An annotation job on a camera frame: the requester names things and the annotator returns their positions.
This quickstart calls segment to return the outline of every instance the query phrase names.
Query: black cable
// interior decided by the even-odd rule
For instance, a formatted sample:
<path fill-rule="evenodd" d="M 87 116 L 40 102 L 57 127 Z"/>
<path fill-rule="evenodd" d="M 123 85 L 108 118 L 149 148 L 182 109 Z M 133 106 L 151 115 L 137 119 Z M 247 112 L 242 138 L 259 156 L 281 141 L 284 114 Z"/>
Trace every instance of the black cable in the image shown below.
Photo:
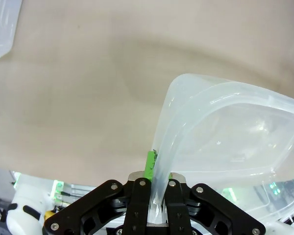
<path fill-rule="evenodd" d="M 80 191 L 86 191 L 86 192 L 90 192 L 91 190 L 86 190 L 86 189 L 80 189 L 80 188 L 72 188 L 74 190 L 80 190 Z"/>
<path fill-rule="evenodd" d="M 61 195 L 68 196 L 68 197 L 78 197 L 78 198 L 81 198 L 81 196 L 72 195 L 72 194 L 69 194 L 68 192 L 64 192 L 64 191 L 61 191 Z"/>
<path fill-rule="evenodd" d="M 13 175 L 13 173 L 11 172 L 11 171 L 9 171 L 9 173 L 10 173 L 10 175 L 11 175 L 11 177 L 12 177 L 12 179 L 13 179 L 13 181 L 11 182 L 11 185 L 15 185 L 15 183 L 16 183 L 16 179 L 15 179 L 15 177 L 14 177 L 14 175 Z"/>

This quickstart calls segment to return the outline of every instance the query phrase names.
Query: beige fabric surface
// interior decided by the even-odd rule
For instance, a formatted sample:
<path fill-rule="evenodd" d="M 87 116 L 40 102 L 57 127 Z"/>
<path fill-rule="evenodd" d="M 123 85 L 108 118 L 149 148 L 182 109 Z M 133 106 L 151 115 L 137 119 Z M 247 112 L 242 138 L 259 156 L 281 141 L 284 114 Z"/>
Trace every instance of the beige fabric surface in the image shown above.
<path fill-rule="evenodd" d="M 183 73 L 294 98 L 294 0 L 24 0 L 0 59 L 0 167 L 125 182 Z"/>

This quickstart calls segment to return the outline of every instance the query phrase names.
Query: white plastic part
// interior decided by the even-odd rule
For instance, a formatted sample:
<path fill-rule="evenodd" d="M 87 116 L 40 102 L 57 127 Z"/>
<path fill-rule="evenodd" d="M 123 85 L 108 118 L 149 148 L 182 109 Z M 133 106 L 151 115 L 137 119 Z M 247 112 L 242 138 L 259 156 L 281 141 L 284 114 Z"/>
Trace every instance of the white plastic part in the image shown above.
<path fill-rule="evenodd" d="M 266 235 L 294 235 L 294 228 L 280 221 L 266 224 Z"/>
<path fill-rule="evenodd" d="M 17 208 L 10 210 L 6 219 L 12 235 L 42 235 L 45 213 L 54 206 L 54 201 L 50 197 L 52 185 L 52 180 L 24 174 L 20 176 L 12 200 L 12 203 L 17 204 Z M 39 220 L 24 212 L 24 206 L 36 210 L 40 214 Z"/>
<path fill-rule="evenodd" d="M 170 85 L 148 221 L 157 221 L 170 172 L 206 183 L 262 222 L 294 207 L 294 99 L 245 83 L 184 74 Z"/>
<path fill-rule="evenodd" d="M 0 0 L 0 57 L 13 45 L 22 0 Z"/>

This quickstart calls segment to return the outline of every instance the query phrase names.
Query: translucent plastic container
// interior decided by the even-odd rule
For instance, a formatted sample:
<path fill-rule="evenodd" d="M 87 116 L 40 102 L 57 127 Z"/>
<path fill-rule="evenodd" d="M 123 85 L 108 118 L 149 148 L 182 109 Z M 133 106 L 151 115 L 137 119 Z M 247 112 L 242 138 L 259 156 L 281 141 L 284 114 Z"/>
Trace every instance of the translucent plastic container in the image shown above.
<path fill-rule="evenodd" d="M 22 0 L 0 0 L 0 57 L 13 45 Z"/>
<path fill-rule="evenodd" d="M 170 172 L 206 183 L 261 220 L 294 209 L 294 99 L 245 83 L 195 74 L 170 85 L 152 149 L 162 200 Z"/>

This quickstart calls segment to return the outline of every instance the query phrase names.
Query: green tape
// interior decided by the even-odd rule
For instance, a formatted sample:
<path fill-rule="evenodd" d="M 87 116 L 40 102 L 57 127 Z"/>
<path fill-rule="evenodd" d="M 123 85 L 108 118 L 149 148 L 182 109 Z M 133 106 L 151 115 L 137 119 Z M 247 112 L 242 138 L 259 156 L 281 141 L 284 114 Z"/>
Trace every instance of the green tape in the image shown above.
<path fill-rule="evenodd" d="M 147 160 L 146 160 L 145 171 L 144 171 L 144 178 L 147 178 L 150 181 L 152 181 L 153 169 L 155 167 L 157 156 L 158 156 L 158 154 L 157 154 L 156 150 L 149 151 L 147 154 Z"/>

